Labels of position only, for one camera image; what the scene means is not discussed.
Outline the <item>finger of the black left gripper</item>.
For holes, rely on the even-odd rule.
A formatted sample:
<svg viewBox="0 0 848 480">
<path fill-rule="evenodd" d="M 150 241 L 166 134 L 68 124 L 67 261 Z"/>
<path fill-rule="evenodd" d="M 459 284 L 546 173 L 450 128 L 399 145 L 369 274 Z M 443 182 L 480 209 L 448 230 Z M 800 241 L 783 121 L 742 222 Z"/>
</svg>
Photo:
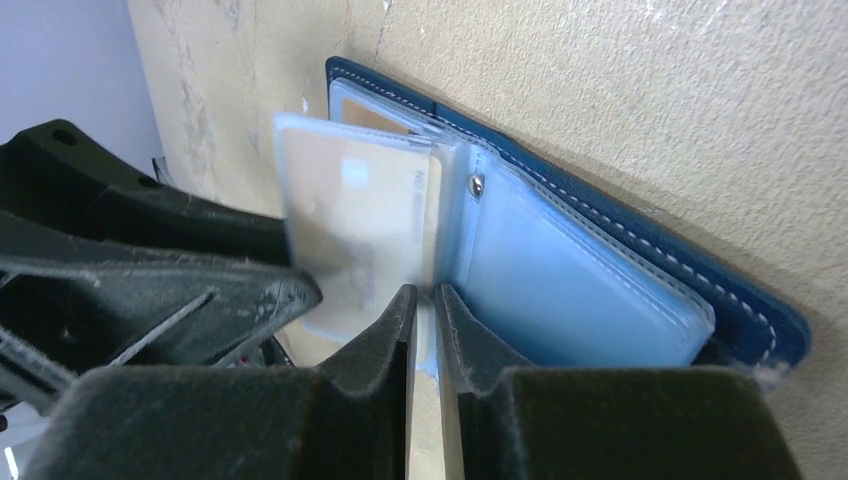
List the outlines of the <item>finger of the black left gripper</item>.
<svg viewBox="0 0 848 480">
<path fill-rule="evenodd" d="M 166 186 L 63 119 L 2 144 L 1 208 L 88 240 L 291 263 L 283 220 Z"/>
<path fill-rule="evenodd" d="M 322 301 L 307 273 L 94 241 L 1 217 L 1 405 L 49 411 L 86 372 L 222 367 Z"/>
</svg>

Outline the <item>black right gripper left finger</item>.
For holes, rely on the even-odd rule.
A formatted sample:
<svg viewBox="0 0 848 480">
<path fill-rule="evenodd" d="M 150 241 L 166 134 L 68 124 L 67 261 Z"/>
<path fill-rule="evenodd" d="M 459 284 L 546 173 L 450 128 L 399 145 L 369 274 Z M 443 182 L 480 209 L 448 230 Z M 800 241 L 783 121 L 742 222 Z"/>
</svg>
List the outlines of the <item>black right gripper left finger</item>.
<svg viewBox="0 0 848 480">
<path fill-rule="evenodd" d="M 61 399 L 30 479 L 403 479 L 417 290 L 311 368 L 109 367 Z"/>
</svg>

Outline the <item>tan card in holder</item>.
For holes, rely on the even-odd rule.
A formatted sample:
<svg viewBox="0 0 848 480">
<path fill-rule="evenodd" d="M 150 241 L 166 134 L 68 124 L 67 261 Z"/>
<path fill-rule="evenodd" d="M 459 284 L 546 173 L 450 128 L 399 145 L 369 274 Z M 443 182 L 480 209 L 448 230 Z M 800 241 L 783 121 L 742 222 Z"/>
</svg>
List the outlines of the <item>tan card in holder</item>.
<svg viewBox="0 0 848 480">
<path fill-rule="evenodd" d="M 348 341 L 400 286 L 433 281 L 437 147 L 324 122 L 281 127 L 275 141 L 293 260 L 323 294 L 303 323 Z"/>
</svg>

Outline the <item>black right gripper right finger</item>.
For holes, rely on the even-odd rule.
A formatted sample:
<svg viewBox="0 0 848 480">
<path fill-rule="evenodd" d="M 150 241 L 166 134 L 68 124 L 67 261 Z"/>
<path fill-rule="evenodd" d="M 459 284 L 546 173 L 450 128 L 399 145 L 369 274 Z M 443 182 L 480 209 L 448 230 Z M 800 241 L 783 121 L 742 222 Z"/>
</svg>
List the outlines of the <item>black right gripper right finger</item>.
<svg viewBox="0 0 848 480">
<path fill-rule="evenodd" d="M 759 387 L 725 368 L 545 368 L 435 290 L 450 479 L 798 479 Z"/>
</svg>

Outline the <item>blue leather card holder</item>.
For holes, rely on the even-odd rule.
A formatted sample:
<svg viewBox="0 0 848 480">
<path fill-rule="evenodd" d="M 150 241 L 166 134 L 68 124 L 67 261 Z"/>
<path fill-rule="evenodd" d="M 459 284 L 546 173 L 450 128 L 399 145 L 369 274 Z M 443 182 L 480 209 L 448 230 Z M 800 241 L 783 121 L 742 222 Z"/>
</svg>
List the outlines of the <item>blue leather card holder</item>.
<svg viewBox="0 0 848 480">
<path fill-rule="evenodd" d="M 785 374 L 811 327 L 785 301 L 645 213 L 518 142 L 342 57 L 326 61 L 329 116 L 277 113 L 434 141 L 442 162 L 434 276 L 419 289 L 421 368 L 435 366 L 436 286 L 543 366 L 730 365 Z"/>
</svg>

